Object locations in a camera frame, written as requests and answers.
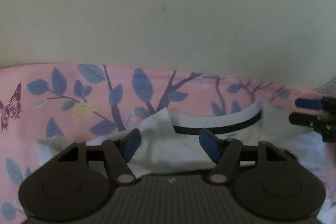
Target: butterfly print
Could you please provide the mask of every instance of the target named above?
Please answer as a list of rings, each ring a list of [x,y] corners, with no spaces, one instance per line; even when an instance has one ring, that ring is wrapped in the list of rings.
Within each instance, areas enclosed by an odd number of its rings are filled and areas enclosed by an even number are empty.
[[[7,127],[9,125],[9,118],[16,120],[19,118],[19,114],[22,112],[21,111],[21,103],[19,102],[21,99],[21,83],[18,84],[14,95],[10,99],[8,105],[4,105],[0,101],[0,110],[1,110],[1,128],[3,131],[4,129],[7,130]]]

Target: white wall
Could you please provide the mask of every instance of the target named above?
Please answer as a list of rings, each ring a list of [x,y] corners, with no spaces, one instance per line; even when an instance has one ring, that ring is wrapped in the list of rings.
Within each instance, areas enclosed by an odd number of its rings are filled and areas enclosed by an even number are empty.
[[[336,0],[0,0],[0,66],[106,63],[317,87]]]

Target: pink blanket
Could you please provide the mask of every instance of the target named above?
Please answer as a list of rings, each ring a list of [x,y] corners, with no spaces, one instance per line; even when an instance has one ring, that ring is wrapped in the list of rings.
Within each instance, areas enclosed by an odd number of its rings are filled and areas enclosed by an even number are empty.
[[[36,170],[36,140],[62,135],[70,140],[136,126],[164,107],[194,116],[238,112],[256,100],[295,109],[309,90],[217,75],[126,69],[95,65],[27,65],[0,71],[1,223],[21,223],[18,187]],[[328,187],[336,185],[334,150],[328,150]]]

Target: blue leaf print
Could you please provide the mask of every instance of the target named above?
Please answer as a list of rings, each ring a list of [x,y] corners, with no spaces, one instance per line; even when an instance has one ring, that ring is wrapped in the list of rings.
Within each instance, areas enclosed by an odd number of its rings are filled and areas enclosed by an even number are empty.
[[[134,108],[135,115],[137,115],[141,119],[148,118],[151,114],[149,113],[149,110],[144,107],[136,107]]]
[[[75,85],[73,86],[73,93],[77,97],[82,97],[84,92],[84,87],[80,80],[75,81]]]
[[[41,95],[49,90],[48,83],[43,79],[37,79],[33,82],[30,82],[27,87],[29,92],[33,95]]]
[[[211,108],[214,116],[225,115],[224,110],[221,107],[219,107],[215,102],[211,102]]]
[[[90,132],[96,136],[104,136],[112,133],[117,126],[108,120],[103,120],[90,128]]]
[[[68,110],[72,109],[74,105],[75,105],[75,101],[74,100],[66,101],[62,105],[62,111],[68,111]]]
[[[287,99],[291,94],[290,90],[283,90],[282,92],[279,93],[279,97],[281,99]]]
[[[135,69],[132,77],[135,94],[143,102],[149,102],[153,96],[153,86],[142,69]]]
[[[170,102],[182,102],[187,98],[188,94],[185,92],[173,91],[169,94],[168,100]]]
[[[84,97],[89,96],[91,92],[92,92],[92,86],[86,85],[83,90],[83,96]]]
[[[231,105],[231,112],[236,113],[241,111],[242,109],[239,106],[239,103],[237,100],[233,100],[232,105]]]
[[[89,83],[96,84],[105,81],[103,70],[96,65],[83,64],[78,65],[77,68]]]
[[[109,94],[110,106],[116,106],[117,104],[119,104],[122,97],[123,87],[121,85],[117,85]]]
[[[231,85],[226,89],[226,91],[229,93],[237,93],[241,88],[242,85]]]
[[[15,208],[10,203],[1,204],[0,211],[5,219],[7,220],[15,219]]]
[[[49,119],[45,135],[46,137],[63,136],[63,132],[56,124],[54,118]]]
[[[30,167],[28,167],[27,169],[26,169],[26,172],[25,172],[25,179],[27,178],[27,177],[29,177],[30,175],[31,175],[31,170],[30,170]]]
[[[6,159],[6,168],[11,181],[19,186],[23,181],[23,175],[18,164],[12,158],[8,158]]]
[[[67,89],[67,81],[58,68],[54,68],[51,74],[52,90],[57,96],[62,96]]]

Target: blue gripper pad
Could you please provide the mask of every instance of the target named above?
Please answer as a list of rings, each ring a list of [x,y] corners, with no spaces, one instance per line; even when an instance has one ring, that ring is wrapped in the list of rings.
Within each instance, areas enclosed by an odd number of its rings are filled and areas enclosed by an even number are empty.
[[[295,100],[295,105],[300,108],[307,108],[307,109],[313,109],[313,110],[323,109],[323,104],[321,100],[310,100],[310,99],[298,98]]]
[[[199,131],[199,144],[204,149],[205,153],[214,162],[218,162],[222,153],[218,150],[217,142],[220,141],[214,134],[208,130],[201,129]]]
[[[123,144],[124,151],[121,153],[126,162],[129,162],[134,156],[141,143],[140,131],[136,128],[132,130],[125,138],[120,141]]]

